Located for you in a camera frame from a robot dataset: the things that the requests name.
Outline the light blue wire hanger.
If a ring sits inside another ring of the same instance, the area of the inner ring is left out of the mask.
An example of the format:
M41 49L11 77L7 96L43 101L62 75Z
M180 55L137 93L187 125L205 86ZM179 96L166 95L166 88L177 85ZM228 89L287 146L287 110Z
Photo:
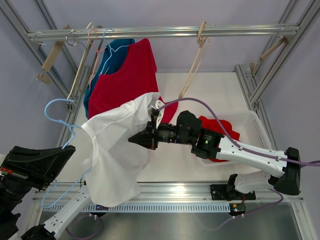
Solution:
M76 133L74 131L74 128L77 128L77 129L80 129L81 127L77 124L71 124L71 123L68 123L67 121L65 120L62 120L62 119L55 119L55 118L52 118L49 113L48 113L48 110L49 108L51 107L51 105L53 105L54 103L56 102L64 102L66 103L67 105L68 104L73 104L75 101L72 100L72 99L65 99L65 98L56 98L56 99L53 99L51 100L44 108L44 116L51 122L54 122L54 123L59 123L59 124L62 124L64 126L64 129L68 132L66 134L66 136L69 138L66 138L65 140L61 139L60 140L60 143L58 144L59 147L62 147L62 149L64 150L68 145L69 143L76 137ZM87 171L85 171L80 178L78 178L62 195L60 195L53 203L51 203L50 205L45 205L46 203L46 199L48 197L48 195L53 192L58 186L59 186L59 181L55 178L54 179L54 184L53 186L49 189L49 190L46 190L45 191L45 194L44 194L44 197L42 198L41 202L40 202L40 206L42 209L50 209L51 207L53 207L55 204L57 204L72 188L74 188L77 184L79 184L83 177L87 174Z
M113 28L107 28L103 34L102 34L102 37L103 37L103 40L105 40L105 34L106 32L114 32L115 30ZM99 75L102 75L104 73L104 68L107 64L107 62L110 60L110 58L112 57L113 53L116 53L119 49L121 48L128 48L129 45L121 45L119 46L117 49L113 49L110 45L110 43L107 44L106 46L106 50L109 52L109 57L105 60L105 62L103 63L103 67L102 67L102 70L99 72Z

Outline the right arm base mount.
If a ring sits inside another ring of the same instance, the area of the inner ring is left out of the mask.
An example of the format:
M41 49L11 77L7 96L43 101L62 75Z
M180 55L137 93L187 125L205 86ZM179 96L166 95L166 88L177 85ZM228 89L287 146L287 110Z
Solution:
M235 181L238 174L232 174L227 183L211 184L210 194L213 201L256 200L255 192L241 193L236 190Z

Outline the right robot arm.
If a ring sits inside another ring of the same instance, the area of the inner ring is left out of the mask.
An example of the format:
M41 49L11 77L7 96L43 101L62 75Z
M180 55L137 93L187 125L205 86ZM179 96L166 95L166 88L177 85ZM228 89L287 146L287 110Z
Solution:
M268 150L237 141L202 127L202 121L189 111L181 112L176 124L157 123L159 112L151 112L144 130L128 141L155 150L160 142L190 145L191 153L201 159L222 159L256 168L248 174L232 174L228 182L211 186L213 200L254 200L255 192L275 190L281 194L300 194L300 155L296 148Z

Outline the magenta t shirt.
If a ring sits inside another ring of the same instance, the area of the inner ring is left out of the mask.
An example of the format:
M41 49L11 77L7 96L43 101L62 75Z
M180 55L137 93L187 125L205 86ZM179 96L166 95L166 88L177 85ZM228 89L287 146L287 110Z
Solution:
M89 98L89 119L151 92L158 92L157 65L151 43L143 38L130 44L123 65L101 74Z

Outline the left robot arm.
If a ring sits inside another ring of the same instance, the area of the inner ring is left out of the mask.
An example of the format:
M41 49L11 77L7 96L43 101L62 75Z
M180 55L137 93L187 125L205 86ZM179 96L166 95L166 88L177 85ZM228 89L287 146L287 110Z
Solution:
M67 161L75 153L73 145L49 149L14 146L0 156L0 238L2 240L57 240L67 226L90 202L86 185L82 185L64 207L44 223L22 230L36 206L36 191L48 192Z

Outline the white t shirt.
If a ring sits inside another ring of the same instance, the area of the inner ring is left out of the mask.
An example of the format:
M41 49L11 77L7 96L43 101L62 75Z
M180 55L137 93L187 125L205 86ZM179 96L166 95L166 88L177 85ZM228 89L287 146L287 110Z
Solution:
M137 177L149 163L150 153L129 138L146 127L159 98L158 92L145 93L82 124L92 142L83 167L89 170L85 181L94 204L115 207L140 193Z

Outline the beige plastic hanger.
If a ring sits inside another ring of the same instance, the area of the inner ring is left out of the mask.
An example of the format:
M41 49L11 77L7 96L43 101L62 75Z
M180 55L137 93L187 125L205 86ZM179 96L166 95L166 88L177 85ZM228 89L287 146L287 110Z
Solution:
M184 85L182 89L179 92L178 98L181 99L185 96L186 92L188 91L189 87L191 86L193 80L196 77L196 74L198 73L198 70L206 56L207 50L211 43L211 38L207 36L203 36L202 33L207 25L206 21L203 21L199 27L198 33L197 33L197 44L198 49L195 54L194 60L192 62L192 65L189 69L189 72L187 74L187 77L185 79Z

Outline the red t shirt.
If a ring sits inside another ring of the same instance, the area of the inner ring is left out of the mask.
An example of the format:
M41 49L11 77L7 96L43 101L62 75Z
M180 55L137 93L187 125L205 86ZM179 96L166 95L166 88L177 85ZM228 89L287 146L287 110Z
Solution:
M208 119L205 116L200 116L199 119L202 121L201 126L203 128L225 135L225 131L216 119ZM240 134L233 130L232 124L229 121L220 119L220 123L233 140L238 141L240 139Z

